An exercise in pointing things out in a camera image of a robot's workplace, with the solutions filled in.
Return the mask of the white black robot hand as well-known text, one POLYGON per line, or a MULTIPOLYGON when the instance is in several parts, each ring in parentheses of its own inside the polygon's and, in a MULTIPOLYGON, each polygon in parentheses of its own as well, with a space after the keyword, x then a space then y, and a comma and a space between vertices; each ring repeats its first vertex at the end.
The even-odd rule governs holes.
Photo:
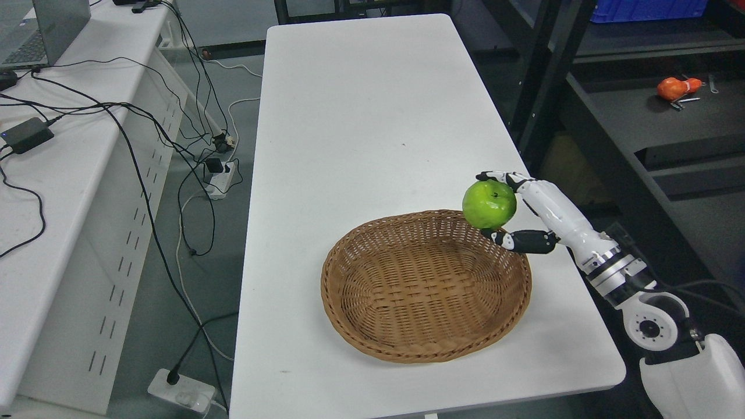
POLYGON ((559 188, 547 180, 535 179, 518 172, 484 171, 479 181, 497 180, 519 194, 547 230, 481 229, 481 234, 503 247, 520 254, 549 254, 557 244, 572 250, 575 263, 586 273, 603 264, 618 252, 617 241, 594 230, 588 219, 559 188))

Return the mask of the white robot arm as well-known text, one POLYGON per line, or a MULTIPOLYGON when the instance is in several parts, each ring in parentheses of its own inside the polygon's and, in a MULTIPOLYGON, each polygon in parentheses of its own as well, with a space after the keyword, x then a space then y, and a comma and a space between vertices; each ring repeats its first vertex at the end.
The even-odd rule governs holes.
POLYGON ((622 313, 623 329, 643 353, 642 385, 661 416, 744 416, 743 365, 734 348, 701 332, 681 298, 657 289, 642 259, 602 235, 570 252, 587 282, 622 313))

